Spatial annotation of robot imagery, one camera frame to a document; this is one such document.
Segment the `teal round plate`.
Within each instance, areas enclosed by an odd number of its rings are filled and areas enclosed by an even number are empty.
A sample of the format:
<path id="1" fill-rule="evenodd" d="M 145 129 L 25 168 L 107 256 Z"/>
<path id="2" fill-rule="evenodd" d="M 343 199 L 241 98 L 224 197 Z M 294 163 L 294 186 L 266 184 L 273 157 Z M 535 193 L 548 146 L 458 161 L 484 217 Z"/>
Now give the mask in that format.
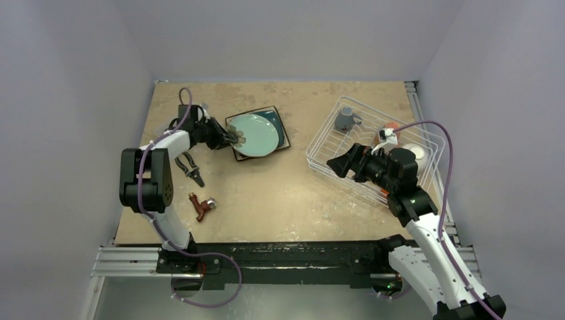
<path id="1" fill-rule="evenodd" d="M 227 131 L 236 138 L 233 149 L 247 157 L 267 156 L 279 144 L 277 129 L 260 115 L 247 113 L 236 116 L 228 122 Z"/>

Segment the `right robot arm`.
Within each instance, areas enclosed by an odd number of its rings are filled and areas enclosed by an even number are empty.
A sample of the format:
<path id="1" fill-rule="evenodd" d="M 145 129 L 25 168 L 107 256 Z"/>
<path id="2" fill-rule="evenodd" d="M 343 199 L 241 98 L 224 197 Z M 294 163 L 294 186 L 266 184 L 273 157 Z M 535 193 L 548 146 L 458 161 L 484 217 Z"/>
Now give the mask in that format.
<path id="1" fill-rule="evenodd" d="M 400 147 L 374 152 L 355 143 L 326 164 L 337 177 L 353 171 L 357 183 L 370 181 L 387 193 L 390 212 L 416 241 L 427 260 L 418 262 L 408 245 L 385 246 L 374 253 L 382 271 L 394 269 L 426 303 L 433 319 L 502 319 L 506 304 L 477 281 L 444 231 L 430 195 L 418 184 L 415 154 Z"/>

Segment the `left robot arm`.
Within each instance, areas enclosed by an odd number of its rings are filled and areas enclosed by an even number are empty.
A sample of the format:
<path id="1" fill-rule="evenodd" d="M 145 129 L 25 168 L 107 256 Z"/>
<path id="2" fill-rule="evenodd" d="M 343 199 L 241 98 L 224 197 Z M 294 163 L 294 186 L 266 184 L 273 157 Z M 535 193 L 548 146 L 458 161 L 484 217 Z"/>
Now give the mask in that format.
<path id="1" fill-rule="evenodd" d="M 238 136 L 224 129 L 200 105 L 181 103 L 176 125 L 139 148 L 121 153 L 119 200 L 141 214 L 161 238 L 162 248 L 176 251 L 173 265 L 183 273 L 195 270 L 199 255 L 189 249 L 190 231 L 181 225 L 174 208 L 171 161 L 197 144 L 211 150 L 230 147 Z"/>

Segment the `pink floral mug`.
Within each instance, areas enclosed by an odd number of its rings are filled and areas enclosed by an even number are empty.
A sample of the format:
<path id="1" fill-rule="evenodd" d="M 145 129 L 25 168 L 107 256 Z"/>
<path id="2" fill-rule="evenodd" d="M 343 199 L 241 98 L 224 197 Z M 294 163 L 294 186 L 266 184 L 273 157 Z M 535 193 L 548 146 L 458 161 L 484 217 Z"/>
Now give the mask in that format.
<path id="1" fill-rule="evenodd" d="M 377 130 L 374 139 L 375 145 L 389 145 L 392 147 L 398 146 L 399 134 L 396 132 L 400 128 L 397 122 L 389 122 Z"/>

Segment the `dark teal plate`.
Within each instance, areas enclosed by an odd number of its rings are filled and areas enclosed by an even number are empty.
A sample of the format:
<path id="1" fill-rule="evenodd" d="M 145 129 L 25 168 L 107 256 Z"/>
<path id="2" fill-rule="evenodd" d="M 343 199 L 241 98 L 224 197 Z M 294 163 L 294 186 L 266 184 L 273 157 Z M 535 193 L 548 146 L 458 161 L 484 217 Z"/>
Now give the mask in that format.
<path id="1" fill-rule="evenodd" d="M 282 128 L 282 122 L 277 112 L 275 110 L 264 110 L 255 112 L 255 115 L 259 115 L 270 121 L 274 128 L 277 130 L 279 142 L 277 144 L 276 150 L 280 149 L 284 145 L 285 138 Z"/>

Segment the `grey blue mug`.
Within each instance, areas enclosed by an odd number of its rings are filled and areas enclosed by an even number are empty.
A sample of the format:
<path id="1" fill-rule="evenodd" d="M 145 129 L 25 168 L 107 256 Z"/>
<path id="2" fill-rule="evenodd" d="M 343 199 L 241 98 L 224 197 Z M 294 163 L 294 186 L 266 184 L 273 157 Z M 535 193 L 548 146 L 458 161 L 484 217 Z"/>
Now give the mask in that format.
<path id="1" fill-rule="evenodd" d="M 362 118 L 353 111 L 352 107 L 342 107 L 334 120 L 334 129 L 347 134 L 355 125 L 360 125 L 361 123 Z"/>

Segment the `white bowl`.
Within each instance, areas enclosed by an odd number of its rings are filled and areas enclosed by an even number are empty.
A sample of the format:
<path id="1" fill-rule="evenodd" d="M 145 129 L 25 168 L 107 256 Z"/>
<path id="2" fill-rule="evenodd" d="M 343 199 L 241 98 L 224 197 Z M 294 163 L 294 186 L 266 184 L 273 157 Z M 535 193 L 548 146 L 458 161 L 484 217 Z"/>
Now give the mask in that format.
<path id="1" fill-rule="evenodd" d="M 406 143 L 400 147 L 411 151 L 415 155 L 415 161 L 418 165 L 418 175 L 422 175 L 426 171 L 426 167 L 430 161 L 426 149 L 416 143 Z"/>

